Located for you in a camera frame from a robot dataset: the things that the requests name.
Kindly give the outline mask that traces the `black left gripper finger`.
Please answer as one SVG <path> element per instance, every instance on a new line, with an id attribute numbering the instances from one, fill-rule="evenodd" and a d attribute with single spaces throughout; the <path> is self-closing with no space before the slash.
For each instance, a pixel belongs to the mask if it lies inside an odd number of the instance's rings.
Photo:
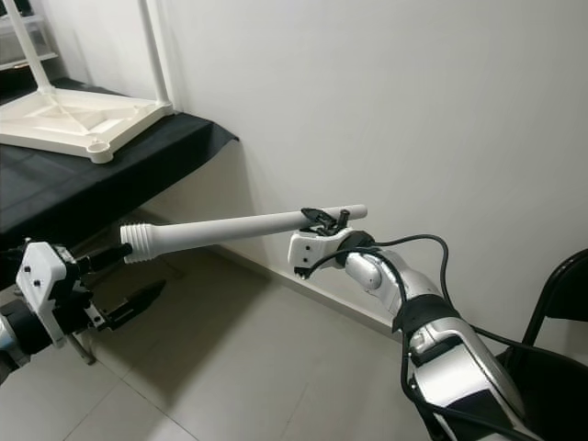
<path id="1" fill-rule="evenodd" d="M 131 320 L 139 316 L 144 311 L 151 308 L 152 303 L 163 294 L 165 281 L 159 280 L 148 283 L 123 299 L 123 302 L 113 311 L 105 312 L 105 322 L 101 324 L 101 329 L 114 329 L 126 326 Z"/>
<path id="2" fill-rule="evenodd" d="M 133 247 L 128 243 L 119 244 L 119 246 L 107 247 L 99 252 L 93 252 L 80 257 L 77 260 L 77 270 L 80 274 L 91 274 L 101 272 L 110 266 L 122 262 L 133 253 Z"/>

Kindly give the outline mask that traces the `black tablecloth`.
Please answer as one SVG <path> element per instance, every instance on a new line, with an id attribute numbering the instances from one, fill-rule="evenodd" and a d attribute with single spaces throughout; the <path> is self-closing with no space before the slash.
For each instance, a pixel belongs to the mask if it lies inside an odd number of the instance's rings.
<path id="1" fill-rule="evenodd" d="M 12 251 L 25 240 L 75 247 L 194 174 L 236 140 L 217 122 L 179 113 L 156 122 L 105 164 L 1 144 L 1 286 L 16 281 Z"/>

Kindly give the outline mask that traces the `clear plastic container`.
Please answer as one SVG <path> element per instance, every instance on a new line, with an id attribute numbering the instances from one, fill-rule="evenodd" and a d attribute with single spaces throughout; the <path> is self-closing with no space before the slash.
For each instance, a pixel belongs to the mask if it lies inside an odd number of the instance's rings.
<path id="1" fill-rule="evenodd" d="M 45 60 L 58 56 L 48 41 L 45 18 L 35 16 L 35 14 L 33 16 L 23 16 L 22 18 L 24 18 L 28 38 L 32 41 L 39 58 L 45 62 Z M 13 22 L 11 18 L 3 14 L 0 16 L 0 71 L 13 70 L 13 68 L 26 63 L 27 58 L 20 42 L 18 42 L 17 31 L 13 26 Z"/>

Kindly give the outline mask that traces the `black folding chair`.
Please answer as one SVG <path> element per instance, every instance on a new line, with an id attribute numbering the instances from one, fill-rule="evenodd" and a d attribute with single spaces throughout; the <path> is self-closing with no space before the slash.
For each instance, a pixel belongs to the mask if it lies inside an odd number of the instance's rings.
<path id="1" fill-rule="evenodd" d="M 547 278 L 522 344 L 534 345 L 547 319 L 588 323 L 588 249 Z M 521 391 L 526 427 L 545 441 L 588 441 L 588 365 L 546 349 L 508 349 L 500 360 Z"/>

